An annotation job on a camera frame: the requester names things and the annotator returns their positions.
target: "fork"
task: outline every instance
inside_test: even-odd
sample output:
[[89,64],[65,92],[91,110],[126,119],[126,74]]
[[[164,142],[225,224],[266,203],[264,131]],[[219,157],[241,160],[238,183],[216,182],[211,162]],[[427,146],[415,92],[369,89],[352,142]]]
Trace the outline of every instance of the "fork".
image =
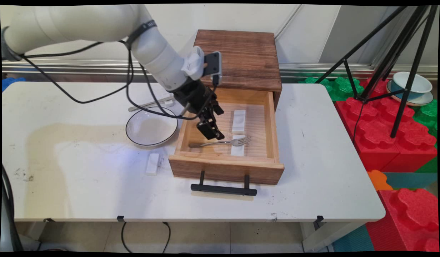
[[231,141],[217,141],[217,142],[209,142],[209,143],[202,143],[202,144],[189,143],[189,147],[190,148],[197,148],[197,147],[203,147],[206,145],[213,145],[214,143],[229,143],[233,146],[241,146],[241,145],[244,145],[245,143],[248,143],[250,141],[251,141],[251,136],[246,136],[244,138],[233,139]]

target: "teal bowl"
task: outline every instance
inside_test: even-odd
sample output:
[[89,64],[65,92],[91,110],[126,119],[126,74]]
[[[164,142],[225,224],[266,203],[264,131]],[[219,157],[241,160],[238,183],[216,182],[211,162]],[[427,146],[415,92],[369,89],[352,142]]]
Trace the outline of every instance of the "teal bowl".
[[[409,72],[397,72],[393,75],[393,79],[391,80],[390,91],[395,92],[401,89],[406,88],[406,83],[408,82]],[[429,80],[426,78],[416,74],[414,78],[414,82],[412,83],[411,92],[409,93],[408,100],[416,99],[421,97],[422,95],[430,92],[433,87]],[[397,94],[396,97],[402,99],[403,93]]]

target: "table surface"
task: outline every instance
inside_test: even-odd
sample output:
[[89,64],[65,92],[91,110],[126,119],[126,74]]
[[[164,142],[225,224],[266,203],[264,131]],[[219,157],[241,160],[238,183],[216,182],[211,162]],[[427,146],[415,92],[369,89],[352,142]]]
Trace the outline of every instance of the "table surface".
[[[60,83],[92,99],[121,83]],[[16,221],[376,221],[385,209],[320,84],[284,84],[276,111],[280,161],[276,186],[251,184],[258,195],[192,192],[199,180],[173,177],[164,146],[143,148],[126,136],[135,112],[125,92],[77,104],[49,82],[16,82],[2,94],[2,162],[11,180]],[[131,97],[149,97],[133,83]],[[175,113],[181,111],[176,104]],[[145,175],[149,153],[163,158]],[[204,184],[243,187],[241,183]]]

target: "black handle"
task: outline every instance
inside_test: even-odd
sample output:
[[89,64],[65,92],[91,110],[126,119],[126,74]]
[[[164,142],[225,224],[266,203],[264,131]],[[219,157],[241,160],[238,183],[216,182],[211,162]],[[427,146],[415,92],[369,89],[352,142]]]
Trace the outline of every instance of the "black handle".
[[250,189],[250,177],[249,175],[244,176],[244,188],[238,187],[219,187],[219,186],[209,186],[203,185],[204,182],[204,171],[201,171],[201,178],[199,179],[199,184],[192,184],[192,191],[200,192],[217,192],[217,193],[229,193],[229,194],[239,194],[239,195],[250,195],[256,196],[256,189]]

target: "table leg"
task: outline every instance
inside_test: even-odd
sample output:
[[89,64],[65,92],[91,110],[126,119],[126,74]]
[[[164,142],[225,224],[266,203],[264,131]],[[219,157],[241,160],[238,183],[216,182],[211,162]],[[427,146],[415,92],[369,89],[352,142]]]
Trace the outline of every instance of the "table leg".
[[332,244],[337,239],[347,235],[364,224],[365,222],[327,222],[307,236],[307,232],[310,230],[310,225],[313,226],[313,223],[301,223],[301,231],[304,238],[304,252],[317,252],[322,247]]

